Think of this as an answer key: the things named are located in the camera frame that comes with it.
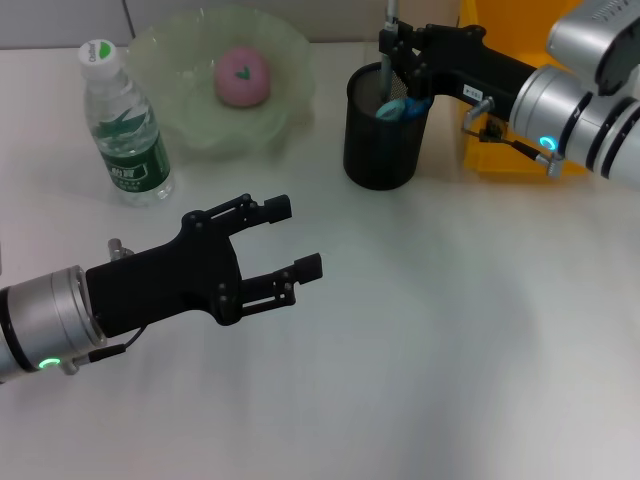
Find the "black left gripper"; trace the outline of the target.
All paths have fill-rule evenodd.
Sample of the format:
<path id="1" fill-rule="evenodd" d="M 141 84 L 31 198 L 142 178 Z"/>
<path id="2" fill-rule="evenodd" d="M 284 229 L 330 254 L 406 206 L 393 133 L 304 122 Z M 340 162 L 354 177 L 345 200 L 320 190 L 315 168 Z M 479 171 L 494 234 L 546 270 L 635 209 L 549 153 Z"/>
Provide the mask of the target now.
<path id="1" fill-rule="evenodd" d="M 245 193 L 183 216 L 170 242 L 86 271 L 91 309 L 109 338 L 191 310 L 230 326 L 296 303 L 295 284 L 323 277 L 319 253 L 269 274 L 242 279 L 229 237 L 292 216 L 287 195 L 263 204 Z"/>

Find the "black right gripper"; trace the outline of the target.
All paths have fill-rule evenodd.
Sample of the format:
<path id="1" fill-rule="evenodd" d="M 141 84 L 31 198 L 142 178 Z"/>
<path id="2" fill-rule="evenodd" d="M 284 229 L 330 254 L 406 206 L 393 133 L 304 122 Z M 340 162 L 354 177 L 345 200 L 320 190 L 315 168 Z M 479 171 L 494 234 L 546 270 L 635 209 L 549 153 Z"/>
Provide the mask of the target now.
<path id="1" fill-rule="evenodd" d="M 510 109 L 535 68 L 488 48 L 485 35 L 486 30 L 477 25 L 414 28 L 398 22 L 379 32 L 378 48 L 389 55 L 392 70 L 410 98 L 445 95 L 475 105 L 479 99 L 464 91 L 469 87 L 478 90 L 481 98 L 492 98 L 496 109 Z"/>

